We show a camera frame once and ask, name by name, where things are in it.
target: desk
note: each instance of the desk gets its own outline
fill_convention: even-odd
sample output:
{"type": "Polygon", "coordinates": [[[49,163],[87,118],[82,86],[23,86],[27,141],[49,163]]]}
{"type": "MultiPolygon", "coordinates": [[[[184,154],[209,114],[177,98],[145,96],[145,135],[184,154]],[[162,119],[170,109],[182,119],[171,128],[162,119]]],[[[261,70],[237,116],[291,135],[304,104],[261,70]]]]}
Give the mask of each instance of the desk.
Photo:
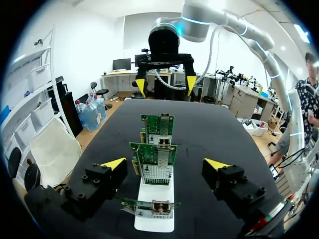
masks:
{"type": "Polygon", "coordinates": [[[277,103],[272,102],[264,96],[260,96],[247,86],[234,86],[233,99],[230,104],[230,110],[238,118],[255,119],[267,122],[271,116],[274,105],[277,103]],[[263,108],[261,114],[254,114],[256,105],[263,108]]]}
{"type": "MultiPolygon", "coordinates": [[[[181,75],[185,75],[185,73],[184,72],[178,72],[178,71],[175,71],[175,72],[173,72],[172,73],[173,74],[173,85],[174,86],[176,86],[176,84],[177,85],[183,85],[183,86],[185,86],[185,77],[183,78],[183,80],[182,81],[177,81],[176,79],[177,78],[179,78],[180,79],[180,76],[181,75]]],[[[204,91],[204,86],[205,86],[205,79],[209,79],[209,80],[211,80],[211,79],[214,79],[214,80],[216,80],[217,81],[217,84],[215,84],[215,85],[218,85],[218,87],[211,87],[211,85],[209,84],[209,87],[207,87],[208,88],[208,94],[209,95],[214,95],[214,96],[216,96],[216,95],[218,95],[218,92],[219,92],[219,86],[220,86],[220,82],[221,82],[221,79],[222,79],[222,77],[221,76],[218,76],[218,77],[216,77],[215,75],[211,75],[211,74],[206,74],[205,75],[205,77],[198,83],[198,84],[196,84],[195,86],[194,86],[194,88],[193,89],[196,89],[196,88],[198,88],[198,94],[197,94],[197,96],[198,96],[198,98],[199,98],[199,102],[201,102],[201,99],[202,99],[202,97],[203,97],[203,91],[204,91]]]]}
{"type": "MultiPolygon", "coordinates": [[[[131,76],[136,76],[138,73],[137,71],[116,71],[116,72],[108,72],[105,75],[102,75],[102,88],[107,88],[105,84],[105,79],[109,77],[131,77],[131,76]]],[[[170,78],[171,78],[171,73],[170,72],[159,72],[160,76],[167,76],[168,77],[168,84],[170,85],[170,78]]],[[[147,76],[155,76],[154,72],[148,72],[147,76]]]]}
{"type": "MultiPolygon", "coordinates": [[[[172,143],[178,144],[174,166],[174,197],[181,206],[175,211],[172,233],[149,233],[134,228],[134,215],[120,211],[117,200],[105,201],[93,218],[86,221],[92,229],[124,239],[234,239],[243,226],[225,202],[219,202],[201,176],[205,157],[226,164],[238,164],[247,177],[267,188],[266,197],[278,192],[266,160],[251,136],[225,107],[192,102],[140,100],[124,102],[103,125],[83,152],[69,184],[81,179],[84,167],[127,158],[128,175],[118,195],[138,198],[141,178],[131,164],[129,141],[139,142],[140,114],[169,113],[175,116],[172,143]]],[[[283,224],[276,229],[283,233],[283,224]]]]}

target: white holder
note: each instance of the white holder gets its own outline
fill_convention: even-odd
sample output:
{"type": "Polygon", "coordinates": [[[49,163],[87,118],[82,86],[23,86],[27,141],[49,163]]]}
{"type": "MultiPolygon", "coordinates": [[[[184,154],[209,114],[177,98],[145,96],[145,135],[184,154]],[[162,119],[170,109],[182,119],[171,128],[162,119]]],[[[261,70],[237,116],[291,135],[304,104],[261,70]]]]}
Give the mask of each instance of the white holder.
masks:
{"type": "MultiPolygon", "coordinates": [[[[152,200],[174,202],[174,169],[168,186],[145,184],[141,179],[139,201],[151,202],[152,200]]],[[[172,219],[143,218],[135,216],[134,227],[140,231],[154,233],[171,233],[174,231],[174,211],[172,219]]]]}

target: storage box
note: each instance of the storage box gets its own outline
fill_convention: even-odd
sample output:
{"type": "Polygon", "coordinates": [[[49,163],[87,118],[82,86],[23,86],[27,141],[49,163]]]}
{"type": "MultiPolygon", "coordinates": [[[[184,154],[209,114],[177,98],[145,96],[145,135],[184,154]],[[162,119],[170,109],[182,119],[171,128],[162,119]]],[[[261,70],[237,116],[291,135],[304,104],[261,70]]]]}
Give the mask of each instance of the storage box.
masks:
{"type": "Polygon", "coordinates": [[[253,136],[263,136],[265,132],[267,132],[268,130],[268,124],[264,121],[260,121],[260,120],[256,120],[256,119],[252,119],[251,120],[254,124],[254,126],[256,127],[256,131],[254,132],[253,136]]]}
{"type": "MultiPolygon", "coordinates": [[[[241,124],[243,123],[243,120],[246,120],[246,119],[237,119],[241,124]]],[[[252,124],[254,128],[248,128],[246,126],[244,126],[245,130],[252,136],[255,131],[257,130],[256,126],[254,124],[252,124]]]]}
{"type": "Polygon", "coordinates": [[[45,124],[54,117],[51,99],[52,98],[44,99],[40,106],[33,111],[36,121],[41,126],[45,126],[45,124]]]}
{"type": "Polygon", "coordinates": [[[3,145],[4,145],[3,151],[4,151],[4,154],[5,154],[5,156],[6,156],[7,159],[10,158],[10,155],[11,155],[11,153],[12,153],[12,151],[13,151],[14,148],[17,147],[17,148],[20,149],[20,151],[21,151],[21,148],[20,148],[18,142],[16,141],[16,138],[15,138],[15,134],[14,134],[14,133],[11,134],[11,135],[9,135],[9,136],[4,140],[4,144],[3,144],[3,145]]]}
{"type": "Polygon", "coordinates": [[[35,129],[30,116],[31,114],[29,114],[15,130],[16,135],[19,137],[19,139],[21,139],[22,143],[26,147],[28,146],[30,139],[35,136],[35,129]]]}
{"type": "Polygon", "coordinates": [[[29,84],[29,91],[33,92],[39,87],[51,81],[51,70],[50,64],[45,64],[43,66],[39,66],[32,71],[27,77],[29,84]]]}

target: white cable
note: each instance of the white cable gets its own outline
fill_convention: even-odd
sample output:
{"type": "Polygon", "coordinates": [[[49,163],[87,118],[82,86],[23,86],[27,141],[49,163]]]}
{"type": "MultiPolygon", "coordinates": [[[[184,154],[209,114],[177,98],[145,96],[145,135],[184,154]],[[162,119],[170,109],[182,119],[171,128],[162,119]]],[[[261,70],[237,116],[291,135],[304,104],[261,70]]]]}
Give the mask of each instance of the white cable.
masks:
{"type": "MultiPolygon", "coordinates": [[[[259,54],[253,49],[251,48],[250,45],[248,45],[248,43],[244,40],[244,38],[237,32],[235,31],[232,27],[230,26],[227,26],[227,25],[220,25],[220,26],[217,26],[212,34],[211,34],[211,38],[210,38],[210,48],[209,48],[209,57],[208,57],[208,62],[207,62],[207,66],[206,66],[206,69],[205,71],[203,72],[203,74],[196,80],[195,84],[199,83],[206,75],[207,71],[208,71],[208,68],[210,66],[210,62],[211,62],[211,55],[212,55],[212,52],[213,52],[213,42],[214,42],[214,36],[215,36],[215,33],[217,32],[218,29],[220,28],[227,28],[228,30],[230,30],[231,32],[235,33],[237,36],[239,36],[239,38],[248,46],[248,48],[253,52],[255,53],[255,55],[258,57],[258,59],[263,62],[263,59],[259,56],[259,54]]],[[[160,82],[162,82],[162,84],[164,84],[165,86],[171,88],[171,89],[174,89],[174,90],[186,90],[186,87],[175,87],[175,86],[171,86],[169,85],[168,83],[166,83],[165,81],[163,81],[163,79],[159,76],[158,72],[155,71],[155,75],[156,77],[159,79],[160,82]]]]}

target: cable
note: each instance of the cable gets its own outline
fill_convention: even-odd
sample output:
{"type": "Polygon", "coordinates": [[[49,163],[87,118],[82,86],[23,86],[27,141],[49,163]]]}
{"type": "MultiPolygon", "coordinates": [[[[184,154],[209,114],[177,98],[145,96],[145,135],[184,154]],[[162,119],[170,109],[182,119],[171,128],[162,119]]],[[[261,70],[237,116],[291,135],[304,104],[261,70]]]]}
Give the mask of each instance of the cable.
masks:
{"type": "MultiPolygon", "coordinates": [[[[203,74],[196,80],[195,82],[195,85],[198,84],[206,75],[207,71],[208,71],[208,68],[210,66],[210,62],[211,62],[211,55],[212,55],[212,51],[213,51],[213,42],[214,42],[214,36],[215,36],[215,33],[217,32],[218,29],[220,28],[225,28],[225,29],[228,29],[229,31],[231,31],[232,33],[235,33],[237,36],[240,37],[240,39],[248,46],[248,48],[257,56],[257,58],[262,62],[264,63],[264,60],[259,56],[259,54],[244,40],[244,38],[239,35],[239,33],[237,31],[235,31],[232,27],[230,26],[227,26],[227,25],[219,25],[217,26],[212,34],[211,34],[211,38],[210,38],[210,48],[209,48],[209,58],[208,58],[208,62],[207,62],[207,66],[206,66],[206,69],[205,71],[203,72],[203,74]]],[[[164,84],[165,86],[171,88],[171,89],[174,89],[174,90],[186,90],[186,87],[175,87],[175,86],[171,86],[169,85],[168,83],[166,83],[165,81],[163,81],[163,79],[159,76],[158,72],[155,71],[155,75],[157,76],[157,78],[159,79],[159,81],[164,84]]]]}
{"type": "Polygon", "coordinates": [[[217,57],[216,57],[216,65],[215,65],[215,72],[214,74],[216,74],[216,71],[217,71],[217,61],[218,61],[218,54],[219,54],[219,36],[220,36],[220,32],[218,33],[218,47],[217,47],[217,57]]]}
{"type": "Polygon", "coordinates": [[[255,10],[255,11],[253,11],[253,12],[249,12],[249,13],[246,13],[245,15],[242,15],[242,17],[247,16],[247,15],[250,15],[250,14],[253,14],[253,13],[255,13],[255,12],[260,12],[260,11],[265,11],[265,12],[282,12],[283,10],[281,10],[281,11],[268,11],[268,10],[257,9],[257,10],[255,10]]]}
{"type": "Polygon", "coordinates": [[[280,164],[278,164],[277,167],[278,168],[286,168],[286,167],[290,166],[293,162],[295,162],[302,155],[304,150],[305,150],[305,148],[302,148],[302,149],[298,150],[296,153],[290,155],[288,158],[286,158],[284,161],[282,161],[280,164]],[[289,158],[291,158],[292,156],[296,155],[298,152],[300,152],[300,154],[293,161],[291,161],[290,163],[288,163],[287,165],[285,165],[283,167],[279,167],[283,162],[287,161],[289,158]]]}
{"type": "Polygon", "coordinates": [[[288,24],[294,24],[293,22],[287,22],[287,21],[279,21],[279,23],[288,23],[288,24]]]}
{"type": "Polygon", "coordinates": [[[277,151],[272,152],[272,153],[270,153],[270,154],[264,156],[264,158],[268,157],[269,155],[271,155],[271,154],[273,154],[273,153],[277,153],[278,151],[282,150],[283,148],[287,148],[287,147],[289,147],[289,145],[286,145],[285,147],[282,147],[282,148],[278,149],[277,151]]]}

